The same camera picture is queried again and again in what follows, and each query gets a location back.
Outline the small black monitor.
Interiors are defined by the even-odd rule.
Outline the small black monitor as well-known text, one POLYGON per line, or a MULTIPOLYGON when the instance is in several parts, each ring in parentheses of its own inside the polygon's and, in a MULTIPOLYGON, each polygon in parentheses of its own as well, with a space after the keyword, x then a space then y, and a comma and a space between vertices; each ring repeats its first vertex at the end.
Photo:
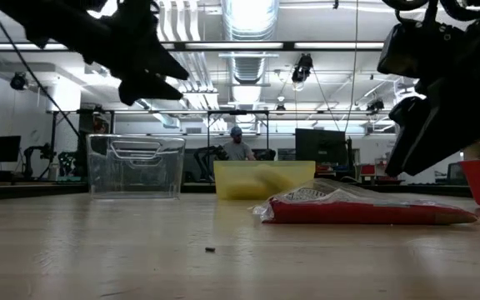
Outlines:
POLYGON ((15 163, 20 153, 21 136, 0 137, 0 163, 15 163))

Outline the black computer monitor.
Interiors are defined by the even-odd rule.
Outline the black computer monitor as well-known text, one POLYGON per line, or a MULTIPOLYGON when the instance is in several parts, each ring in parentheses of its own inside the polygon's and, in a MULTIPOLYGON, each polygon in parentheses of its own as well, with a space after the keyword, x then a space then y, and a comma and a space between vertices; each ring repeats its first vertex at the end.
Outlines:
POLYGON ((344 132, 297 128, 295 150, 296 159, 299 161, 348 164, 347 140, 344 132))

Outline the red snack package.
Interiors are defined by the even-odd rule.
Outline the red snack package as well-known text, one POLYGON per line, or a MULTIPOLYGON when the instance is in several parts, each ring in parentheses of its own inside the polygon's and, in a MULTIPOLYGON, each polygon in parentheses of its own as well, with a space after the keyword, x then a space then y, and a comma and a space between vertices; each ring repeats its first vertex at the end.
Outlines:
POLYGON ((329 179, 313 179, 273 194, 252 213, 262 223, 282 224, 453 225, 479 220, 460 207, 329 179))

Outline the black overhead frame bar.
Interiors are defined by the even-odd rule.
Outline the black overhead frame bar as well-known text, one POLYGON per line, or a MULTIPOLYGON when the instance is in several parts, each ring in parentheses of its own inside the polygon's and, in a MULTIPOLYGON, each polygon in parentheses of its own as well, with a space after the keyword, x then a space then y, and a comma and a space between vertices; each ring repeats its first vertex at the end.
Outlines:
MULTIPOLYGON (((383 49, 384 42, 161 42, 172 52, 376 52, 383 49)), ((32 43, 19 42, 17 49, 23 52, 72 52, 60 43, 48 43, 44 49, 32 43)), ((0 52, 14 51, 13 45, 0 42, 0 52)))

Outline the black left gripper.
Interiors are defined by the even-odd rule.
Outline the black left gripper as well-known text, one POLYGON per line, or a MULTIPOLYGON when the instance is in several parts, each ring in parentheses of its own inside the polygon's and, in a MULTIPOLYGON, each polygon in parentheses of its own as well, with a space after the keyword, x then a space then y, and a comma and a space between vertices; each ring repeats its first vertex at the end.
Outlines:
POLYGON ((122 79, 118 95, 128 106, 139 99, 181 99, 183 94, 158 76, 187 80, 189 73, 158 41, 155 1, 116 1, 111 15, 89 14, 101 12, 107 2, 68 0, 77 10, 73 22, 80 30, 69 48, 82 54, 85 63, 99 63, 122 79))

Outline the yellow plastic bin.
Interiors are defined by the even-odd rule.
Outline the yellow plastic bin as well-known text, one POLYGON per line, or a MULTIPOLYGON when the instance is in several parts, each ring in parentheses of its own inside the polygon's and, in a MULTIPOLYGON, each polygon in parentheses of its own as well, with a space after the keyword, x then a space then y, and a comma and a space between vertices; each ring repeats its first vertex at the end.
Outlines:
POLYGON ((266 200, 314 179, 314 161, 216 161, 219 200, 266 200))

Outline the person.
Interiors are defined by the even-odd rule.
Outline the person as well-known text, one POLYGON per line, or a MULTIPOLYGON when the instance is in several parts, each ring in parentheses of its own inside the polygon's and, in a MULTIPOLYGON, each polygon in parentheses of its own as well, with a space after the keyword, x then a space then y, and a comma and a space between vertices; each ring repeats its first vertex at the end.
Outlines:
POLYGON ((252 149, 243 141, 243 130, 235 126, 230 131, 231 141, 222 145, 230 161, 254 161, 252 149))

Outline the black aluminium table frame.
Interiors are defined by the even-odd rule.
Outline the black aluminium table frame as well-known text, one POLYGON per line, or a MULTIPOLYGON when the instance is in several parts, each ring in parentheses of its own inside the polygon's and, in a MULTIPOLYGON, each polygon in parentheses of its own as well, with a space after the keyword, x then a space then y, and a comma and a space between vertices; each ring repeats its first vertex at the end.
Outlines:
MULTIPOLYGON (((360 188, 380 193, 416 193, 438 196, 471 198, 472 192, 468 186, 447 185, 359 185, 360 188)), ((31 198, 74 193, 87 193, 88 186, 83 183, 54 185, 14 185, 0 186, 0 199, 31 198)))

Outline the clear plastic bin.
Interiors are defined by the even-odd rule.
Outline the clear plastic bin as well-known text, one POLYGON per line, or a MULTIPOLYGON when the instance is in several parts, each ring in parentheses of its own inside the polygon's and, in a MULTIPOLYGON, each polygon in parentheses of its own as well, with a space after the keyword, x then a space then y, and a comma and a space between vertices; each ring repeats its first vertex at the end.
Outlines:
POLYGON ((186 141, 179 137, 87 136, 87 179, 93 199, 177 198, 186 141))

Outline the black background rig frame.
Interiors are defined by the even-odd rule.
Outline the black background rig frame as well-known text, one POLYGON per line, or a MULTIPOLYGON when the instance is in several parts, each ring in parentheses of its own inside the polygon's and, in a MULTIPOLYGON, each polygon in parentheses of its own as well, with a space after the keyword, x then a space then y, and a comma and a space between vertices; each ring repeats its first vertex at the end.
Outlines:
MULTIPOLYGON (((113 111, 113 110, 77 110, 77 111, 53 111, 52 116, 53 116, 53 121, 56 121, 57 115, 60 114, 66 121, 69 126, 72 126, 73 123, 68 119, 68 115, 76 113, 76 114, 87 114, 87 115, 94 115, 96 113, 108 113, 111 117, 111 125, 112 127, 107 131, 106 135, 107 136, 113 136, 117 137, 118 135, 115 133, 114 130, 114 125, 115 125, 115 117, 116 114, 122 114, 123 111, 113 111)), ((243 115, 248 115, 248 114, 254 114, 257 116, 258 114, 265 115, 267 118, 266 126, 269 123, 269 111, 268 110, 198 110, 198 111, 179 111, 180 114, 201 114, 202 116, 207 118, 207 146, 218 146, 218 145, 211 145, 210 144, 210 118, 212 115, 217 114, 217 115, 230 115, 230 116, 243 116, 243 115)), ((77 165, 75 167, 75 175, 77 177, 80 177, 83 182, 86 182, 88 180, 88 163, 87 163, 87 139, 86 137, 89 136, 89 133, 85 132, 79 132, 77 129, 75 129, 75 134, 77 135, 77 151, 76 151, 76 162, 77 165)), ((169 139, 182 139, 183 137, 189 137, 191 136, 190 133, 145 133, 145 134, 128 134, 130 138, 158 138, 158 139, 163 139, 166 140, 167 138, 169 139)))

